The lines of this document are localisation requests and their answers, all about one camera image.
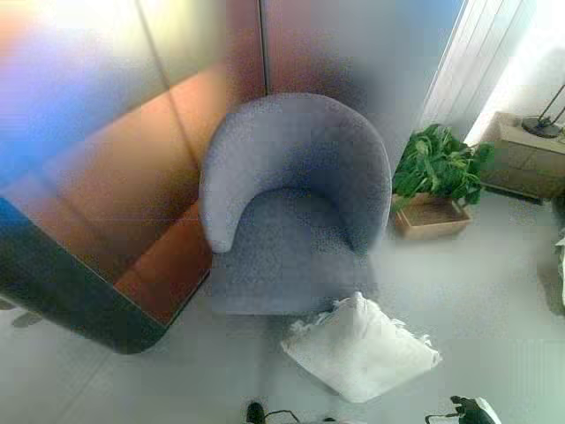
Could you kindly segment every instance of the green leaves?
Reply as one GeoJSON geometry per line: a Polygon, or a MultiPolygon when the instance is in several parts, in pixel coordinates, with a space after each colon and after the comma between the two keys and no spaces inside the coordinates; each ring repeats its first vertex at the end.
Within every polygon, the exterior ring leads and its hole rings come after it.
{"type": "Polygon", "coordinates": [[[430,125],[410,136],[393,178],[393,192],[407,200],[431,193],[476,204],[482,189],[478,174],[491,155],[491,146],[469,148],[449,128],[430,125]]]}

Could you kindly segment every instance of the chair backrest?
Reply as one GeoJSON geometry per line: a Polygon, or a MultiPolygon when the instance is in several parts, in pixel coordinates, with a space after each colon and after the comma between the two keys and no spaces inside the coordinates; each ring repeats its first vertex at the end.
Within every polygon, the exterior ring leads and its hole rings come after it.
{"type": "Polygon", "coordinates": [[[210,143],[200,182],[212,250],[228,252],[247,204],[283,187],[311,189],[332,201],[359,253],[386,226],[391,178],[380,135],[328,97],[271,95],[228,114],[210,143]]]}

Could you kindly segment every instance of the potted plant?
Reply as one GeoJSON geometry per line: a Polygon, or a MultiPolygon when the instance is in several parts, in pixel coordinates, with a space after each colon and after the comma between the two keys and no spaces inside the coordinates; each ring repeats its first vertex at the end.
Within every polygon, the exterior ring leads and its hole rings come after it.
{"type": "Polygon", "coordinates": [[[477,204],[478,174],[492,148],[470,148],[445,126],[434,124],[411,135],[393,178],[395,223],[407,239],[429,239],[461,231],[465,212],[477,204]]]}

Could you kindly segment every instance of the white pillow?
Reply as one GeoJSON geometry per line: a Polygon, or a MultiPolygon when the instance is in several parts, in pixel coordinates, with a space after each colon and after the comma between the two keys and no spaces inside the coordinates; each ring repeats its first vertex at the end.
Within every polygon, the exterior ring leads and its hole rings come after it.
{"type": "Polygon", "coordinates": [[[346,400],[363,403],[435,367],[440,354],[428,335],[415,338],[357,292],[320,314],[314,324],[295,322],[282,348],[300,366],[346,400]]]}

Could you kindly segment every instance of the cable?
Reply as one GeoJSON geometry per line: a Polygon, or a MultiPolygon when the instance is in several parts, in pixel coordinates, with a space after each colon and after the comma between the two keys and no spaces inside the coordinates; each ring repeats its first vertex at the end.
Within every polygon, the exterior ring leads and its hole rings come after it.
{"type": "Polygon", "coordinates": [[[283,409],[283,410],[281,410],[281,411],[274,411],[274,412],[272,412],[272,413],[268,413],[267,415],[265,415],[265,419],[266,419],[267,417],[271,416],[271,415],[277,415],[278,413],[289,413],[290,415],[292,415],[292,418],[294,418],[294,420],[295,420],[296,422],[300,422],[300,420],[297,418],[297,416],[294,414],[293,411],[288,411],[288,410],[285,410],[285,409],[283,409]]]}

